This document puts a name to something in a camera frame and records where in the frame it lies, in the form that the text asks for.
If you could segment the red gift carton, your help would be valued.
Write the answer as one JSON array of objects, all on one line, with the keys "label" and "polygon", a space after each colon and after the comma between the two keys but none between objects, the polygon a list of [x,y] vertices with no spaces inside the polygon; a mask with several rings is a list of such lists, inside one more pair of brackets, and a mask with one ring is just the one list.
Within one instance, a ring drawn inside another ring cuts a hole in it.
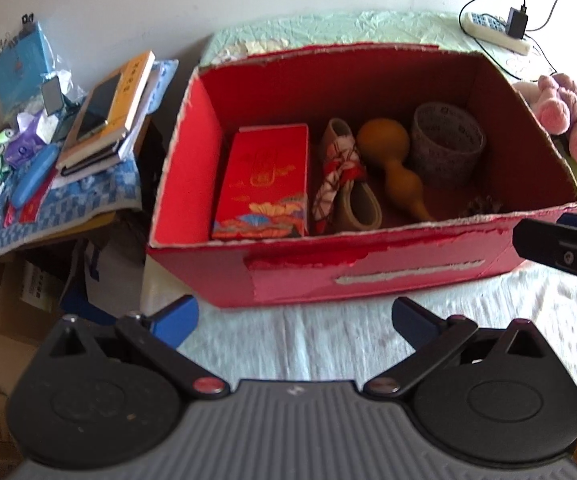
[{"label": "red gift carton", "polygon": [[307,235],[308,156],[305,124],[238,130],[211,237],[227,242]]}]

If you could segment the orange wooden gourd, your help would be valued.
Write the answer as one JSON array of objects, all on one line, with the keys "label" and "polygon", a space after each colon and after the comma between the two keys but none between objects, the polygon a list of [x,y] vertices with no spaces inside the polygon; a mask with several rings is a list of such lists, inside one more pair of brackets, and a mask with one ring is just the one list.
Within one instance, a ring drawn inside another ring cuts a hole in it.
[{"label": "orange wooden gourd", "polygon": [[418,221],[432,222],[434,218],[424,204],[421,178],[403,165],[410,150],[406,128],[392,119],[371,119],[359,129],[356,144],[363,159],[383,171],[391,202]]}]

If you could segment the green bear print bedsheet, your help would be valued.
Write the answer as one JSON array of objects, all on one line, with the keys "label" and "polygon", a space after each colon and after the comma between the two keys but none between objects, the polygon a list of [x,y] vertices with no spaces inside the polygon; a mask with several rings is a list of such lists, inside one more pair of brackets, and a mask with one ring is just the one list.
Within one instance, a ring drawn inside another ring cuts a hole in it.
[{"label": "green bear print bedsheet", "polygon": [[577,385],[577,281],[525,262],[512,231],[525,217],[555,220],[577,209],[571,172],[520,110],[490,120],[531,141],[544,174],[488,144],[485,170],[512,200],[506,216],[347,233],[308,240],[208,240],[217,162],[238,126],[354,115],[369,99],[412,105],[410,70],[435,90],[484,108],[505,74],[477,50],[453,14],[361,11],[275,18],[215,32],[194,70],[162,166],[140,307],[146,314],[185,295],[200,306],[185,356],[236,384],[245,378],[366,382],[410,353],[391,307],[408,296],[434,313],[484,327],[533,321]]}]

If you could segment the brown pine cone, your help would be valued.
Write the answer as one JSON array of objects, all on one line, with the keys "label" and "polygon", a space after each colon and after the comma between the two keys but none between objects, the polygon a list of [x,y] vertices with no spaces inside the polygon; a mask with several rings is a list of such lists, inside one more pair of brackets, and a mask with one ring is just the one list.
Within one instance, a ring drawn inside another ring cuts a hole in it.
[{"label": "brown pine cone", "polygon": [[490,195],[476,196],[470,200],[464,211],[461,212],[462,218],[470,218],[475,216],[486,216],[487,214],[500,214],[502,211],[502,203],[498,202]]}]

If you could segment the pink plush toy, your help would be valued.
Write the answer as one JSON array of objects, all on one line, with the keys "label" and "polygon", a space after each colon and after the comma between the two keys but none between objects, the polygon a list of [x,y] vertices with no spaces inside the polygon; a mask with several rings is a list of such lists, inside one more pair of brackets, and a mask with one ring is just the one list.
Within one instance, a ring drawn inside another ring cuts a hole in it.
[{"label": "pink plush toy", "polygon": [[566,74],[520,80],[513,89],[524,99],[539,126],[571,168],[577,185],[577,83]]}]

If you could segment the blue white checkered cloth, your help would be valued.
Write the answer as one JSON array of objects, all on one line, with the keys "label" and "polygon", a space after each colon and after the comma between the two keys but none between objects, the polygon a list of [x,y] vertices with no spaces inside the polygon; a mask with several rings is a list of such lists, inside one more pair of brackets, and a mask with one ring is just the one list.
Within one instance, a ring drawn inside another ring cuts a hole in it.
[{"label": "blue white checkered cloth", "polygon": [[4,184],[0,194],[0,256],[81,226],[99,214],[121,209],[140,209],[141,182],[136,159],[129,157],[110,169],[51,188],[40,202],[33,222],[24,223],[18,211],[6,220],[8,202],[25,168],[18,170]]}]

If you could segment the brown cardboard box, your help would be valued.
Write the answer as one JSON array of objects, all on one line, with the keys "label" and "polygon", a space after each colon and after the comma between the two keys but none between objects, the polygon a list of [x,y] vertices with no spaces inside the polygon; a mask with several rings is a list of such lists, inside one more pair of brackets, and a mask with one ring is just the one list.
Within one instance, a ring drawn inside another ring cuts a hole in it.
[{"label": "brown cardboard box", "polygon": [[64,315],[60,299],[75,247],[75,242],[65,242],[0,258],[0,391],[7,396]]}]

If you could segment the red cardboard storage box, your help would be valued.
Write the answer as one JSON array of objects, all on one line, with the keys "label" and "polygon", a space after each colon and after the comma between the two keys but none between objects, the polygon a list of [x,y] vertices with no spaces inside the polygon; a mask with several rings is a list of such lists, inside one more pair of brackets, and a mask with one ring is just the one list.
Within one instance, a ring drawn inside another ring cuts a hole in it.
[{"label": "red cardboard storage box", "polygon": [[573,172],[486,58],[352,44],[196,70],[147,250],[217,307],[487,278],[524,219],[577,212]]}]

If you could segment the blue glasses case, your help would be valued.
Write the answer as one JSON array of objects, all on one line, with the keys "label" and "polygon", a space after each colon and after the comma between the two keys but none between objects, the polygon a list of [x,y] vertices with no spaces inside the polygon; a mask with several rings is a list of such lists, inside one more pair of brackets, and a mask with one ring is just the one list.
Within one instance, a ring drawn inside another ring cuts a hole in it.
[{"label": "blue glasses case", "polygon": [[19,180],[11,196],[11,205],[14,209],[22,209],[28,200],[38,191],[46,176],[54,169],[61,147],[49,144],[31,161],[26,174]]}]

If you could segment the black power adapter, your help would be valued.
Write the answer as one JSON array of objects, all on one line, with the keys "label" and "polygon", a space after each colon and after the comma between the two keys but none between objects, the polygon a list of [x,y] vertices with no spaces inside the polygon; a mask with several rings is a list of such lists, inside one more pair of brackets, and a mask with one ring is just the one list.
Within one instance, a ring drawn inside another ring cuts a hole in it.
[{"label": "black power adapter", "polygon": [[511,8],[505,23],[505,33],[513,39],[523,39],[527,21],[526,6],[520,6],[518,9]]}]

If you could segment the smartphone with dark screen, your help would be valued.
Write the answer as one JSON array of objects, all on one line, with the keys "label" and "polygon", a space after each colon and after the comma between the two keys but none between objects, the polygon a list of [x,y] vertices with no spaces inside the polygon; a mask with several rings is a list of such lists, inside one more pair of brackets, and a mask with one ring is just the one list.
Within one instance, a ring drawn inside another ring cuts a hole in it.
[{"label": "smartphone with dark screen", "polygon": [[98,84],[87,97],[88,104],[81,112],[78,126],[72,135],[73,148],[79,144],[94,140],[97,148],[107,148],[118,142],[120,133],[120,103],[115,103],[119,93],[121,72],[108,76]]}]

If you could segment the white power strip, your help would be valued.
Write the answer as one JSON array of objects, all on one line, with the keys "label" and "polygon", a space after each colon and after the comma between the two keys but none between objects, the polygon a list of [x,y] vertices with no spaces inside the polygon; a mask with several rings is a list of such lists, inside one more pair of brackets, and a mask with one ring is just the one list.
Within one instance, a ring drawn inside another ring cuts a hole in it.
[{"label": "white power strip", "polygon": [[467,35],[477,40],[489,42],[497,47],[505,48],[523,56],[531,52],[529,42],[509,36],[505,31],[505,25],[497,18],[492,18],[485,14],[467,12],[461,18],[461,25]]}]

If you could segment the purple plush toy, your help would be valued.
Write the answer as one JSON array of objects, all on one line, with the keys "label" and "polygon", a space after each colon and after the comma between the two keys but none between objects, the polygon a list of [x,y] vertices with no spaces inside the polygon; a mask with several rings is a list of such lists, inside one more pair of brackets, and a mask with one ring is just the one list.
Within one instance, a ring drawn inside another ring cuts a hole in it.
[{"label": "purple plush toy", "polygon": [[26,164],[51,143],[58,124],[55,116],[46,116],[43,110],[36,114],[21,112],[16,120],[18,131],[4,153],[4,160],[14,169]]}]

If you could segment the orange yellow book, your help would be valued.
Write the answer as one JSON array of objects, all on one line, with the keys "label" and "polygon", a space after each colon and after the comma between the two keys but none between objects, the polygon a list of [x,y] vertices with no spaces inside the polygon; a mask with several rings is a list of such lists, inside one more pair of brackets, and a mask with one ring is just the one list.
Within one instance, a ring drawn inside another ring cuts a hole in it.
[{"label": "orange yellow book", "polygon": [[88,94],[66,136],[56,168],[70,168],[125,138],[155,62],[147,50],[121,65]]}]

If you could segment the light blue paper bag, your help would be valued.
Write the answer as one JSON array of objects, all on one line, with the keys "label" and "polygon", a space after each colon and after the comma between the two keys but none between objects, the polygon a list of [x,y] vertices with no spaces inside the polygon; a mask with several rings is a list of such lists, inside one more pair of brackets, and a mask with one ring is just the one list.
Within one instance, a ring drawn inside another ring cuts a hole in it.
[{"label": "light blue paper bag", "polygon": [[49,39],[33,13],[20,19],[16,35],[0,41],[0,107],[8,119],[41,89],[56,61]]}]

